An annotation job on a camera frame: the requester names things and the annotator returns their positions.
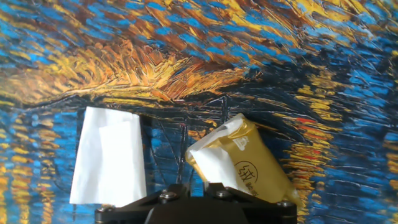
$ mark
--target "robotic arm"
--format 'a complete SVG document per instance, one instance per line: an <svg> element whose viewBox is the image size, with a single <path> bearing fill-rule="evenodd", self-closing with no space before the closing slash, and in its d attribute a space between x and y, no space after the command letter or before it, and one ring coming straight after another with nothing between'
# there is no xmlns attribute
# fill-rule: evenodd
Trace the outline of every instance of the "robotic arm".
<svg viewBox="0 0 398 224"><path fill-rule="evenodd" d="M244 192L208 184L204 197L191 197L188 185L173 184L125 207L101 207L95 223L104 224L296 224L297 207L269 203Z"/></svg>

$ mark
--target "gold plastic packaging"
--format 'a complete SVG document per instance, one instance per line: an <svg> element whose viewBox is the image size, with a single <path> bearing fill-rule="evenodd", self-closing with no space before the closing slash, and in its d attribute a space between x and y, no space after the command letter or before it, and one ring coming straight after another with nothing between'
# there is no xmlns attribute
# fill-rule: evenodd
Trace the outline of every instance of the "gold plastic packaging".
<svg viewBox="0 0 398 224"><path fill-rule="evenodd" d="M238 190L250 192L253 196L271 203L289 200L298 209L302 207L296 189L262 142L256 125L243 114L236 115L188 148L186 159L204 182L207 179L192 152L220 148L228 153L237 176L243 181L244 186L240 186Z"/></svg>

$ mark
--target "white tissue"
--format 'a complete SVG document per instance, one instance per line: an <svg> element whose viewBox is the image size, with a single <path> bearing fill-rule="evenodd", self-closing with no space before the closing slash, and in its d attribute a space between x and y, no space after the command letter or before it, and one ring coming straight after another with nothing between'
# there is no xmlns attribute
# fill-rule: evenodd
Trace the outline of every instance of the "white tissue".
<svg viewBox="0 0 398 224"><path fill-rule="evenodd" d="M142 150L138 115L87 107L70 203L123 207L145 197Z"/></svg>
<svg viewBox="0 0 398 224"><path fill-rule="evenodd" d="M243 183L235 170L228 152L218 147L207 148L208 144L218 138L227 136L238 130L243 124L243 115L238 114L225 124L221 125L210 134L190 146L187 150L188 158L195 159L201 172L209 183L223 183L224 187L232 187L250 194L248 188Z"/></svg>
<svg viewBox="0 0 398 224"><path fill-rule="evenodd" d="M247 189L240 187L243 185L242 180L235 171L231 157L224 149L203 148L191 151L191 154L209 183L223 183L224 187L247 192Z"/></svg>

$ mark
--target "screw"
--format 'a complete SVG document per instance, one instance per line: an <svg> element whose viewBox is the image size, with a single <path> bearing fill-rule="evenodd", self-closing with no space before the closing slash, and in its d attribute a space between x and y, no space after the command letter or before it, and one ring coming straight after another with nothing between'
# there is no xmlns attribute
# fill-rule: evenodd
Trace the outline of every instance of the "screw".
<svg viewBox="0 0 398 224"><path fill-rule="evenodd" d="M103 205L101 208L98 209L99 212L110 212L114 210L114 205Z"/></svg>
<svg viewBox="0 0 398 224"><path fill-rule="evenodd" d="M163 193L159 196L159 198L160 198L160 199L172 199L172 198L175 198L176 196L177 196L177 194L174 193L174 192L163 192Z"/></svg>
<svg viewBox="0 0 398 224"><path fill-rule="evenodd" d="M278 206L281 206L281 207L289 207L289 206L294 205L293 202L290 202L290 201L281 201L281 202L278 202L277 204L278 204Z"/></svg>
<svg viewBox="0 0 398 224"><path fill-rule="evenodd" d="M228 191L226 191L226 190L219 190L219 191L216 192L216 196L218 198L226 198L226 197L231 196L231 194Z"/></svg>

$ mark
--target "tissue packet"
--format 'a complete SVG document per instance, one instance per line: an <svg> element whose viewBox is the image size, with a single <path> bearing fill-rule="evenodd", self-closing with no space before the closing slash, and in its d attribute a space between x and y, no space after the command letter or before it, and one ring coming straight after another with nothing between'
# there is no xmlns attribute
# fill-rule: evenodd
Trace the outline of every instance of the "tissue packet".
<svg viewBox="0 0 398 224"><path fill-rule="evenodd" d="M217 157L222 155L220 151L226 152L229 158ZM227 183L226 187L249 192L271 203L289 200L298 208L302 206L296 189L262 142L256 125L243 114L236 115L190 146L185 157L204 182L222 182L224 186ZM223 172L219 171L220 164L226 164ZM236 183L230 184L235 176L223 174L233 169L238 178Z"/></svg>

